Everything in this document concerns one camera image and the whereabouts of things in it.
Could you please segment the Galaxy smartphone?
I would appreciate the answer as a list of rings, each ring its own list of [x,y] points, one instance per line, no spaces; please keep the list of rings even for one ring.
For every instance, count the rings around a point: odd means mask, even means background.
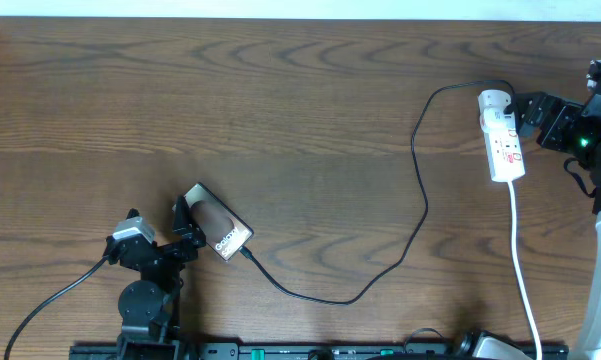
[[[253,237],[254,231],[202,183],[183,195],[209,246],[229,262]]]

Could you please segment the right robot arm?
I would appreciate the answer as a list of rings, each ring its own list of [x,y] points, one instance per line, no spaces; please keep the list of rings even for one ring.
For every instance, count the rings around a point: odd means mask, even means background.
[[[601,359],[601,60],[591,61],[586,79],[590,96],[585,103],[546,92],[517,95],[489,89],[479,94],[478,106],[492,181],[511,184],[524,175],[519,140],[530,136],[543,149],[567,154],[568,164],[589,175],[596,262],[585,320],[569,356]]]

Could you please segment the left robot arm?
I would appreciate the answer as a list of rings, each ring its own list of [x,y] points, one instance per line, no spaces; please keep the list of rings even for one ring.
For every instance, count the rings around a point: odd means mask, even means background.
[[[117,360],[197,357],[196,347],[179,336],[181,271],[198,257],[206,237],[184,196],[177,198],[173,212],[172,231],[180,237],[176,242],[158,245],[154,229],[135,209],[107,238],[105,259],[140,274],[119,296]]]

